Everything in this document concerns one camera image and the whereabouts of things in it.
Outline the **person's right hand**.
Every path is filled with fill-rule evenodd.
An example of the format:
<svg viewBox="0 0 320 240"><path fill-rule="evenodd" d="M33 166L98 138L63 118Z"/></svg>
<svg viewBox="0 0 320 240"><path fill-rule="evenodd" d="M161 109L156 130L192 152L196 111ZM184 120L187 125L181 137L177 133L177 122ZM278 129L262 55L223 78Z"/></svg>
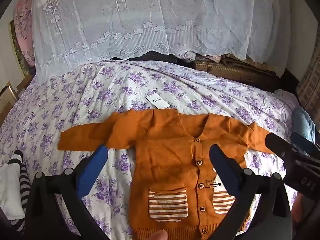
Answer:
<svg viewBox="0 0 320 240"><path fill-rule="evenodd" d="M308 213L311 200L301 193L298 193L292 206L292 220L299 223Z"/></svg>

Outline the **person's left hand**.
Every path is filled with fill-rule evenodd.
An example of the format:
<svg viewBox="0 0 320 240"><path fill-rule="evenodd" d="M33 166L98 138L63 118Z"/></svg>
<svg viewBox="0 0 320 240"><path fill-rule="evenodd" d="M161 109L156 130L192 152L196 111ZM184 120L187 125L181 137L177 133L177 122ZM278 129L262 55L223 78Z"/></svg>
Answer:
<svg viewBox="0 0 320 240"><path fill-rule="evenodd" d="M153 233L146 240L168 240L168 233L165 230L159 230Z"/></svg>

